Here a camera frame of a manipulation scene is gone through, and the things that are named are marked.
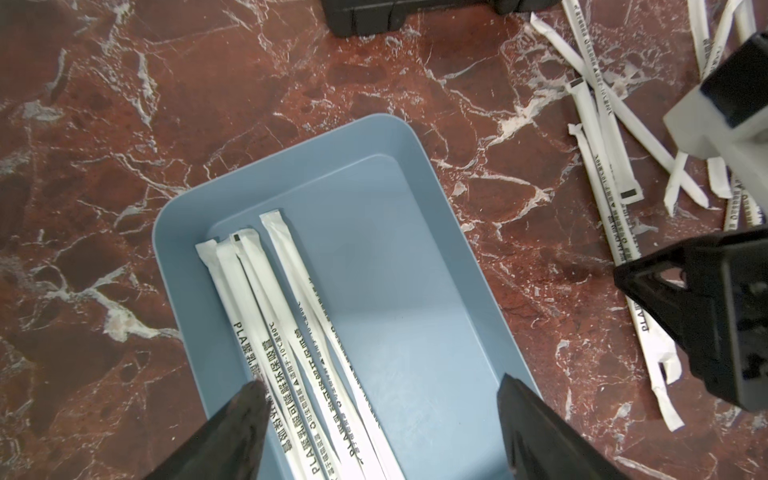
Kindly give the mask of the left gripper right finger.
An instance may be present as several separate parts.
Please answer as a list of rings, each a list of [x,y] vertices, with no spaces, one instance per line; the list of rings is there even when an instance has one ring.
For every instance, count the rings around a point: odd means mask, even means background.
[[[497,407],[507,462],[517,479],[625,479],[523,381],[506,374]]]

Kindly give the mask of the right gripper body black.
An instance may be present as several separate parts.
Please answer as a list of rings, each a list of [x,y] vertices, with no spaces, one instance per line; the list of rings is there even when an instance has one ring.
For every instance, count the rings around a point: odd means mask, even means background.
[[[766,227],[682,240],[635,260],[624,277],[710,394],[766,409]]]

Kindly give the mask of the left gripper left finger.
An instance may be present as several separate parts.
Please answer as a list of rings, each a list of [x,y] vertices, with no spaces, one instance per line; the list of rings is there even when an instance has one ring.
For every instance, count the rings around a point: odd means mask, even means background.
[[[242,386],[149,479],[253,479],[259,472],[272,403],[260,380]]]

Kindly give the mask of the blue plastic storage tray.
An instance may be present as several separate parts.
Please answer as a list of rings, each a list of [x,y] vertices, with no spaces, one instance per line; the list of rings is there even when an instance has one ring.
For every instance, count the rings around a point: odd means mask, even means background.
[[[409,479],[508,479],[496,394],[532,375],[411,127],[375,114],[171,200],[153,247],[199,396],[248,369],[196,245],[279,210]]]

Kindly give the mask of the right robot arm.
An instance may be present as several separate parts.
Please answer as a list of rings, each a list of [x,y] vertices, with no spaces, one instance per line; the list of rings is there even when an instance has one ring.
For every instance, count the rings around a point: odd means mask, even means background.
[[[767,35],[752,35],[664,117],[677,146],[721,157],[767,206]],[[615,268],[615,285],[684,350],[714,396],[767,407],[767,228],[680,241]]]

